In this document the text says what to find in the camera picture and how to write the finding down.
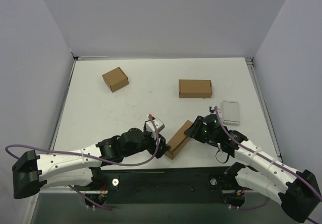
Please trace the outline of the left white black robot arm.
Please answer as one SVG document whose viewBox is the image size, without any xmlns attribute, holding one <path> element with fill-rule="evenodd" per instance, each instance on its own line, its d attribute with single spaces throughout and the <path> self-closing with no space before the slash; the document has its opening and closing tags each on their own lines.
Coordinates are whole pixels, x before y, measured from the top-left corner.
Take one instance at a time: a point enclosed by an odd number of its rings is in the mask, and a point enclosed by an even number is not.
<svg viewBox="0 0 322 224">
<path fill-rule="evenodd" d="M 170 149 L 161 134 L 132 128 L 97 144 L 63 154 L 36 154 L 27 151 L 12 167 L 14 198 L 23 199 L 41 189 L 79 185 L 99 189 L 103 185 L 100 170 L 106 165 L 120 165 L 125 157 L 148 151 L 159 159 Z"/>
</svg>

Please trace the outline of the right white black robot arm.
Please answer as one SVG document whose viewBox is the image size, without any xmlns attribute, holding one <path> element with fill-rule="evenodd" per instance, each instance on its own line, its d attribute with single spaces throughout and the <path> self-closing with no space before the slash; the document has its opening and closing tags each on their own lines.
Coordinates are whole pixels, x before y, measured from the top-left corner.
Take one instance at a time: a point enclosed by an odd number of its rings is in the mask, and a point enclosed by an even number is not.
<svg viewBox="0 0 322 224">
<path fill-rule="evenodd" d="M 184 134 L 237 159 L 227 174 L 239 186 L 278 203 L 294 221 L 305 222 L 321 203 L 319 186 L 311 171 L 301 172 L 281 163 L 242 133 L 229 130 L 216 114 L 198 116 Z"/>
</svg>

